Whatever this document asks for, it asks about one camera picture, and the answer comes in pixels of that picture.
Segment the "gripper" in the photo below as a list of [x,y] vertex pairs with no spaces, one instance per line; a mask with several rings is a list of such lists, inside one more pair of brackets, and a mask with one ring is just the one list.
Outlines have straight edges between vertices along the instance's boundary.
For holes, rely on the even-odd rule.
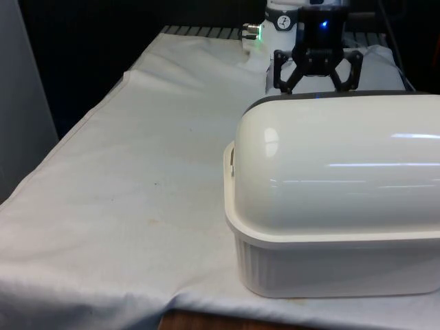
[[[329,75],[337,92],[355,91],[364,56],[357,50],[344,52],[342,34],[346,20],[346,7],[301,7],[292,52],[274,51],[274,88],[282,94],[291,94],[303,76]],[[295,62],[296,68],[284,81],[281,79],[282,67],[289,59]],[[350,63],[344,82],[336,70],[342,59]]]

